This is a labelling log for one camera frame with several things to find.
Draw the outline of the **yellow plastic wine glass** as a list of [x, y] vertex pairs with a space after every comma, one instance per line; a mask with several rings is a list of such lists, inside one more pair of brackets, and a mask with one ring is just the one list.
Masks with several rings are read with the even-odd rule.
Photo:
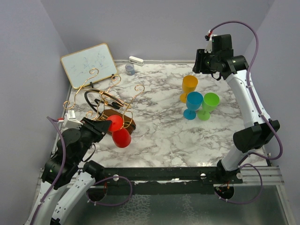
[[187, 95], [193, 92], [198, 85], [198, 79], [193, 75], [187, 75], [182, 81], [183, 93], [180, 95], [180, 101], [186, 103]]

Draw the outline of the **red plastic wine glass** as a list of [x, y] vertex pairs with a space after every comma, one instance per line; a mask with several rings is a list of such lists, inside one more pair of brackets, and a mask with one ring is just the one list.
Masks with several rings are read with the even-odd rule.
[[118, 115], [111, 115], [107, 118], [111, 122], [108, 131], [112, 135], [112, 140], [119, 148], [125, 148], [131, 143], [131, 136], [123, 126], [123, 118]]

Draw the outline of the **blue plastic wine glass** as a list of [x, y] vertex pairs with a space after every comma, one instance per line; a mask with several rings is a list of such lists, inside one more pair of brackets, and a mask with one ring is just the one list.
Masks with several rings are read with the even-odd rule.
[[187, 109], [183, 112], [183, 116], [187, 120], [193, 120], [196, 118], [196, 110], [199, 109], [203, 102], [203, 96], [199, 92], [190, 92], [186, 98]]

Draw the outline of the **green plastic wine glass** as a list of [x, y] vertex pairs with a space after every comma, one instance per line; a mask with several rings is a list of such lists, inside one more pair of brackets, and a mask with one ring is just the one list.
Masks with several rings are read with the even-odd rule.
[[202, 109], [198, 111], [197, 117], [200, 120], [206, 121], [210, 118], [210, 112], [216, 109], [220, 102], [220, 98], [215, 93], [206, 93], [202, 102]]

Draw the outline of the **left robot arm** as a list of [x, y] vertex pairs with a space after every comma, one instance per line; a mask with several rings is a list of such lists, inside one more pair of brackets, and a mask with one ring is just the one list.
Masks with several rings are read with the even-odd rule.
[[72, 187], [67, 188], [87, 151], [103, 139], [111, 123], [83, 118], [79, 127], [58, 132], [57, 150], [45, 164], [40, 191], [26, 224], [64, 224], [83, 194], [103, 181], [103, 166], [91, 160], [84, 165]]

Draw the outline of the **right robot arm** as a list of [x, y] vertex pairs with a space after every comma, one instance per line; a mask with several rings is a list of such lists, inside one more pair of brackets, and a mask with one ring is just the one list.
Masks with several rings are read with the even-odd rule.
[[244, 129], [233, 134], [233, 147], [218, 161], [215, 177], [226, 183], [239, 171], [239, 163], [249, 154], [266, 145], [280, 128], [278, 120], [272, 120], [264, 109], [248, 74], [244, 56], [234, 56], [231, 35], [208, 35], [208, 45], [198, 49], [193, 72], [196, 74], [219, 73], [230, 86], [239, 104]]

